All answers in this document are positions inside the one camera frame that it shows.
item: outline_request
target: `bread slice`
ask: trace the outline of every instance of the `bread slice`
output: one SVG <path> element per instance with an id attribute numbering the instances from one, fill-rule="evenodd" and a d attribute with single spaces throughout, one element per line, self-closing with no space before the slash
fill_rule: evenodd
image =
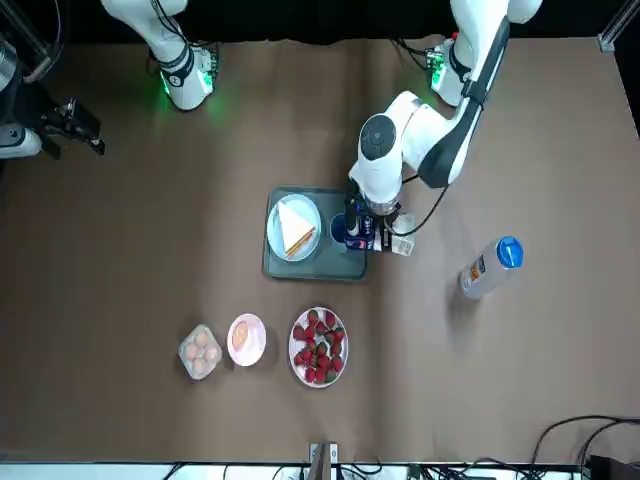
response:
<path id="1" fill-rule="evenodd" d="M 287 257 L 294 255 L 313 236 L 316 227 L 286 204 L 278 202 L 278 216 Z"/>

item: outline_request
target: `gray tray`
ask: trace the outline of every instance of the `gray tray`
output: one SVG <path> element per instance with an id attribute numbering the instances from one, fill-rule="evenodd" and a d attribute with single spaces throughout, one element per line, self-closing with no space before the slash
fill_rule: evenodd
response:
<path id="1" fill-rule="evenodd" d="M 266 224 L 273 206 L 291 193 L 309 197 L 318 207 L 322 232 L 313 253 L 300 262 L 286 262 L 279 258 L 267 240 Z M 273 278 L 302 280 L 346 280 L 359 281 L 367 272 L 367 254 L 361 250 L 338 252 L 331 243 L 329 222 L 338 213 L 344 212 L 344 192 L 326 188 L 278 187 L 271 191 L 267 201 L 265 217 L 264 253 L 262 269 Z"/>

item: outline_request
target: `blue bottle cap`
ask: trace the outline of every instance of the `blue bottle cap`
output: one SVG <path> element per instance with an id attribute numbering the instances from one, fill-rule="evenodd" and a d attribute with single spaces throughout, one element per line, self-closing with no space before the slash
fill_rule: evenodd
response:
<path id="1" fill-rule="evenodd" d="M 505 268 L 520 268 L 522 266 L 522 245 L 515 237 L 502 237 L 496 247 L 498 260 Z"/>

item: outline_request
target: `egg carton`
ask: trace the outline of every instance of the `egg carton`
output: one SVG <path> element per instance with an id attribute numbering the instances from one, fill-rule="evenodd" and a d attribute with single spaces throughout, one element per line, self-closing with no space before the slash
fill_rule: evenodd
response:
<path id="1" fill-rule="evenodd" d="M 180 344 L 178 356 L 194 380 L 213 372 L 222 359 L 222 349 L 206 325 L 198 325 Z"/>

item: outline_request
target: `plate of strawberries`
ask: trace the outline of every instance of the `plate of strawberries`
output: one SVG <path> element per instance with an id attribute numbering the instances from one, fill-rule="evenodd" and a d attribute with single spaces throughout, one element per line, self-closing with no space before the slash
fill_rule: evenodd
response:
<path id="1" fill-rule="evenodd" d="M 302 383 L 313 388 L 333 384 L 348 355 L 347 331 L 335 313 L 324 307 L 302 312 L 289 335 L 289 362 Z"/>

